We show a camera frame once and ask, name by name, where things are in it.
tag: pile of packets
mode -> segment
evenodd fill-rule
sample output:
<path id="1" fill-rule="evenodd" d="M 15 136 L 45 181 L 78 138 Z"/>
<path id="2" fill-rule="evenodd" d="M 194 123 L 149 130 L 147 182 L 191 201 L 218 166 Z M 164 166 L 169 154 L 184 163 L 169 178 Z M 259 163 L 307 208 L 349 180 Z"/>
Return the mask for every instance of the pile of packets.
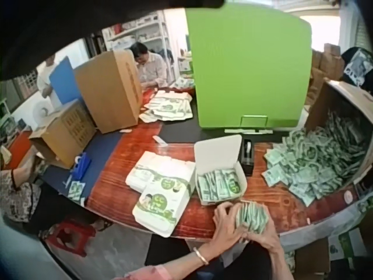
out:
<path id="1" fill-rule="evenodd" d="M 190 102 L 192 97 L 184 93 L 159 90 L 157 94 L 144 107 L 148 110 L 140 114 L 144 123 L 160 121 L 182 121 L 192 118 L 193 113 Z"/>
<path id="2" fill-rule="evenodd" d="M 262 234 L 268 219 L 263 205 L 252 201 L 243 201 L 243 205 L 237 213 L 235 224 L 237 228 L 243 225 L 250 232 Z"/>
<path id="3" fill-rule="evenodd" d="M 241 188 L 234 169 L 222 169 L 198 175 L 200 198 L 204 202 L 220 202 L 240 196 Z"/>
<path id="4" fill-rule="evenodd" d="M 365 156 L 368 141 L 358 119 L 328 113 L 325 128 L 290 132 L 283 143 L 273 144 L 264 155 L 268 170 L 263 172 L 269 187 L 282 181 L 308 207 L 340 188 L 356 173 Z"/>
<path id="5" fill-rule="evenodd" d="M 179 77 L 170 87 L 178 90 L 194 88 L 194 79 Z"/>

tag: red stool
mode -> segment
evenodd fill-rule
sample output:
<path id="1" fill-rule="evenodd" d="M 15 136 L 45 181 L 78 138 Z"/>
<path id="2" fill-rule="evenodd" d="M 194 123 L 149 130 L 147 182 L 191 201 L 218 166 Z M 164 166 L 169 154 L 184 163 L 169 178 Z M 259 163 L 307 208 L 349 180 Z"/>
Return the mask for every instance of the red stool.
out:
<path id="1" fill-rule="evenodd" d="M 76 248 L 70 248 L 64 244 L 64 242 L 71 241 L 71 235 L 66 233 L 65 229 L 68 229 L 71 233 L 80 234 L 80 239 Z M 72 220 L 67 220 L 63 221 L 57 226 L 54 233 L 47 238 L 47 242 L 53 244 L 57 248 L 85 257 L 87 255 L 87 253 L 84 251 L 86 243 L 90 237 L 94 237 L 95 235 L 96 230 L 93 226 L 80 225 Z"/>

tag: green panel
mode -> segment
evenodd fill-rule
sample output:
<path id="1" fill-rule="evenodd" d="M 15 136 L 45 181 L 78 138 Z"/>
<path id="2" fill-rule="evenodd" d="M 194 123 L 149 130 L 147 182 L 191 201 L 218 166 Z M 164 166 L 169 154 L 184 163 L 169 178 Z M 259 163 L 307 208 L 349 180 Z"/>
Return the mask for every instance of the green panel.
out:
<path id="1" fill-rule="evenodd" d="M 186 11 L 199 124 L 294 127 L 311 69 L 311 27 L 298 17 L 258 5 Z"/>

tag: white shirt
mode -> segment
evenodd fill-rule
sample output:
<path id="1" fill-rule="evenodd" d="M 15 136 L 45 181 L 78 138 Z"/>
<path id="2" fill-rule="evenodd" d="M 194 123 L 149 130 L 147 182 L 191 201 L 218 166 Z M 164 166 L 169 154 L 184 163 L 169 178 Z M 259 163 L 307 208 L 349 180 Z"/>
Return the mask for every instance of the white shirt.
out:
<path id="1" fill-rule="evenodd" d="M 57 66 L 57 63 L 51 66 L 45 66 L 44 69 L 40 71 L 37 77 L 37 88 L 39 89 L 40 93 L 42 93 L 43 90 L 51 84 L 51 81 L 49 80 L 49 76 L 53 72 L 54 68 L 56 68 L 56 66 Z M 51 100 L 51 103 L 54 109 L 62 105 L 61 101 L 59 101 L 59 98 L 54 90 L 52 91 L 51 95 L 49 95 L 49 98 Z"/>
<path id="2" fill-rule="evenodd" d="M 156 81 L 159 88 L 167 86 L 166 63 L 159 54 L 149 52 L 149 59 L 142 65 L 138 64 L 140 83 Z"/>

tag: bracelet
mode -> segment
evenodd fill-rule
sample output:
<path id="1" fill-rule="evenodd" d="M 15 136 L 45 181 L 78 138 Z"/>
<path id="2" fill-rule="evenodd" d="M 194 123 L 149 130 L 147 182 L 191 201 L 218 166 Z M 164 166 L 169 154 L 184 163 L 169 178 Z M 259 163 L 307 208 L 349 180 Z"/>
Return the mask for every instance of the bracelet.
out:
<path id="1" fill-rule="evenodd" d="M 206 261 L 206 259 L 200 254 L 200 252 L 197 250 L 196 247 L 193 248 L 193 251 L 197 254 L 197 257 L 200 258 L 200 260 L 203 262 L 204 265 L 209 265 L 209 262 Z"/>

